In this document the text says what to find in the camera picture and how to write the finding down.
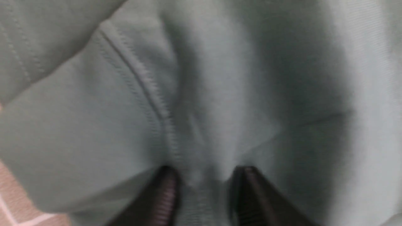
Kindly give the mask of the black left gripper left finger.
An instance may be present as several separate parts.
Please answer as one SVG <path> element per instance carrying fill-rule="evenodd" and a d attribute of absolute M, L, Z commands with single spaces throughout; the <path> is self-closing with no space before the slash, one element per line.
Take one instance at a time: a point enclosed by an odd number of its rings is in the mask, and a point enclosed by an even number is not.
<path fill-rule="evenodd" d="M 180 177 L 163 166 L 139 196 L 108 226 L 172 226 L 180 203 Z"/>

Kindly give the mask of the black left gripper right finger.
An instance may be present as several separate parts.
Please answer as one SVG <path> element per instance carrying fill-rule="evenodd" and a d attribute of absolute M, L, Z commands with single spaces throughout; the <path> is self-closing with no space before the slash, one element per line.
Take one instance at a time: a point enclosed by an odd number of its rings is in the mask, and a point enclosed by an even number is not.
<path fill-rule="evenodd" d="M 237 166 L 231 182 L 234 226 L 314 226 L 254 166 Z"/>

